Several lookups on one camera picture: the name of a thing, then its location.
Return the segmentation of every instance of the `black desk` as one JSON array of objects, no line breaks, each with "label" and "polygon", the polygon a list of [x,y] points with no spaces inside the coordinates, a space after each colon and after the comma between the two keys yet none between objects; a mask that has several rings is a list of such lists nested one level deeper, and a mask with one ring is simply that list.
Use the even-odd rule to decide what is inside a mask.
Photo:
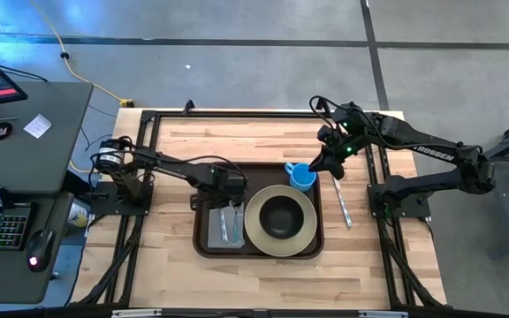
[{"label": "black desk", "polygon": [[[52,213],[49,226],[56,238],[50,264],[39,273],[27,268],[25,251],[0,251],[0,303],[35,304],[42,300],[48,287],[73,197],[88,191],[87,183],[67,168],[93,86],[88,83],[18,84],[27,92],[28,99],[0,104],[0,117],[18,118],[10,121],[12,135],[0,140],[0,186],[12,193],[23,193],[24,201],[39,204],[31,219],[29,238],[43,227],[49,213]],[[45,116],[52,126],[37,140],[23,127],[38,114]],[[57,203],[50,211],[55,198]]]},{"label": "black desk", "polygon": [[72,205],[73,195],[60,193],[59,195],[33,197],[26,195],[26,201],[37,203],[38,209],[32,219],[32,227],[28,233],[30,238],[33,233],[42,229],[46,217],[52,208],[54,199],[57,203],[49,220],[49,227],[56,233],[52,245],[52,256],[49,266],[42,272],[34,273],[27,267],[27,252],[23,251],[0,251],[0,303],[5,304],[36,304],[42,301],[49,285],[52,268],[57,258],[60,241],[64,236],[65,222]]}]

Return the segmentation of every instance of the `wooden board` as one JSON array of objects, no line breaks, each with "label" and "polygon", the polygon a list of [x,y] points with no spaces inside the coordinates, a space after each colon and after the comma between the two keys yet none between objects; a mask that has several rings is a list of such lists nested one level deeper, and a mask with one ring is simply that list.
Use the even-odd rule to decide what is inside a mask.
[{"label": "wooden board", "polygon": [[[114,136],[136,139],[141,111],[120,110]],[[399,111],[387,113],[402,117]],[[177,158],[221,155],[239,162],[309,163],[319,152],[315,133],[322,124],[318,119],[166,118],[160,126],[157,150]],[[410,151],[388,151],[388,157],[393,174],[415,176]],[[353,228],[346,228],[331,175],[320,172],[325,246],[319,256],[307,261],[201,257],[191,240],[193,212],[188,200],[194,189],[182,180],[156,174],[131,306],[387,308],[378,231],[368,213],[365,156],[348,158],[345,169],[346,176],[340,183]],[[86,296],[109,266],[118,222],[119,217],[107,216],[91,228],[72,301]],[[435,298],[444,302],[428,229],[411,219],[402,219],[402,229],[410,266]],[[403,299],[397,270],[396,275]],[[123,279],[121,274],[118,281],[122,283]],[[121,283],[116,295],[120,294]]]}]

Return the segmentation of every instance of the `gray floor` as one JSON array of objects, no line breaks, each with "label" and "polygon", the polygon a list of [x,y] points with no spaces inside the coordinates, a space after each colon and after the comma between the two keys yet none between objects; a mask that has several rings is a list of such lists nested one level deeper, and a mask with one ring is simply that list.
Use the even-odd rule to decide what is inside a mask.
[{"label": "gray floor", "polygon": [[[356,0],[51,0],[38,1],[64,35],[107,38],[366,41]],[[384,42],[509,42],[509,0],[368,0]],[[27,0],[0,0],[7,34],[51,32]],[[311,95],[354,100],[378,110],[367,48],[67,45],[81,74],[138,107],[305,109]],[[75,80],[55,44],[1,43],[0,64],[49,80]],[[417,129],[488,148],[509,127],[509,50],[380,49],[391,110]],[[95,90],[91,104],[117,112]],[[89,139],[110,133],[114,118],[89,110]],[[80,137],[73,160],[87,168]],[[415,157],[418,172],[448,169]],[[429,200],[437,258],[450,305],[509,313],[509,258],[490,195],[436,193]]]}]

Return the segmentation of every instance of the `yellow cable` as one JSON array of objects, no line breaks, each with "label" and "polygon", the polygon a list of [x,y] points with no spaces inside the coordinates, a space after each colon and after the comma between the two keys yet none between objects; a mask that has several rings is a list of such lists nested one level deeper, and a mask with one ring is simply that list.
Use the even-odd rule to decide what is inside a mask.
[{"label": "yellow cable", "polygon": [[77,172],[81,172],[81,173],[89,173],[89,172],[91,172],[91,170],[82,170],[82,169],[79,169],[78,167],[76,167],[74,165],[74,162],[72,161],[72,159],[70,159],[70,166],[72,167],[72,169],[76,170]]},{"label": "yellow cable", "polygon": [[[38,6],[38,4],[36,4],[36,2],[34,0],[29,0],[29,2],[33,5],[33,7],[39,12],[39,14],[42,16],[42,18],[46,21],[46,23],[49,25],[50,29],[52,29],[52,32],[54,33],[54,35],[57,37],[58,39],[58,43],[60,43],[60,48],[62,49],[63,52],[66,52],[66,49],[64,47],[64,44],[62,43],[62,38],[60,37],[60,35],[58,34],[57,30],[54,28],[54,25],[52,24],[52,22],[50,21],[49,17],[46,15],[46,13],[44,13],[44,11],[41,9],[41,7]],[[70,73],[78,80],[81,80],[81,81],[85,81],[86,83],[90,83],[92,84],[93,86],[101,89],[103,92],[105,92],[106,94],[109,94],[111,97],[115,98],[116,100],[119,101],[119,105],[121,105],[121,107],[125,107],[127,106],[127,104],[130,102],[130,103],[133,103],[133,100],[132,99],[125,99],[125,98],[120,98],[119,96],[113,94],[111,91],[105,89],[105,87],[101,86],[101,85],[97,85],[93,82],[91,82],[90,80],[88,79],[84,79],[83,77],[81,77],[80,75],[76,74],[73,70],[72,70],[72,67],[70,67],[70,63],[68,63],[68,58],[67,57],[62,57],[62,59],[64,60],[65,64],[66,64],[66,67],[68,68],[68,71],[70,71]]]}]

